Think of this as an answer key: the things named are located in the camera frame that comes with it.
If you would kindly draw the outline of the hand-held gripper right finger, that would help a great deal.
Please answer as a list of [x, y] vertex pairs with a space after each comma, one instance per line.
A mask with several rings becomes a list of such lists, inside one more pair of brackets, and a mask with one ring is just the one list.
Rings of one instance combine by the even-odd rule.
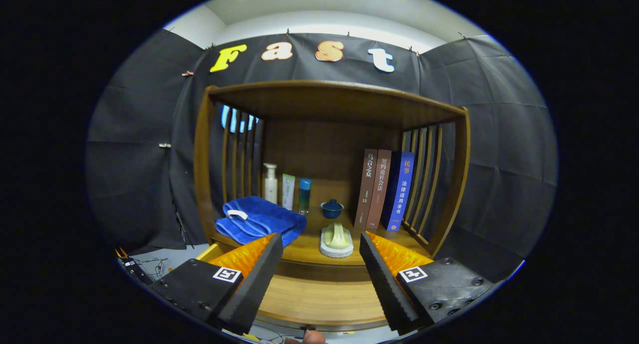
[[391, 330], [405, 335], [442, 326], [485, 301], [500, 288], [459, 260], [432, 260], [371, 232], [359, 253]]

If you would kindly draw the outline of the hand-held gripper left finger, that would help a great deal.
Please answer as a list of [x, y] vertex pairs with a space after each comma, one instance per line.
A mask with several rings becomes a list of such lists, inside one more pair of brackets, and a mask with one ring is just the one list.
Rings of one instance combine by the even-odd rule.
[[282, 254], [282, 236], [272, 233], [214, 259], [187, 260], [150, 290], [199, 322], [247, 334]]

